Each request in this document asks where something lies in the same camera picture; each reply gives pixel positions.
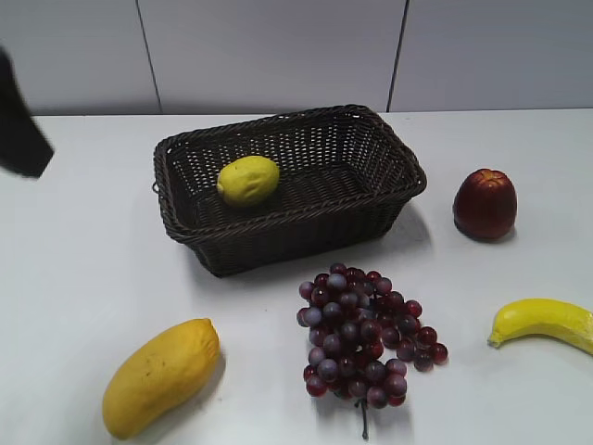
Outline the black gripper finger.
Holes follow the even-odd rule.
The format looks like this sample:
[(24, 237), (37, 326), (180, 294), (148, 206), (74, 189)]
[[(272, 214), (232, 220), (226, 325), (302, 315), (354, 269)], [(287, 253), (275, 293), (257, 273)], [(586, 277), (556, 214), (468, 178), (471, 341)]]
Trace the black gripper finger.
[(23, 100), (9, 54), (1, 48), (1, 167), (40, 178), (54, 154)]

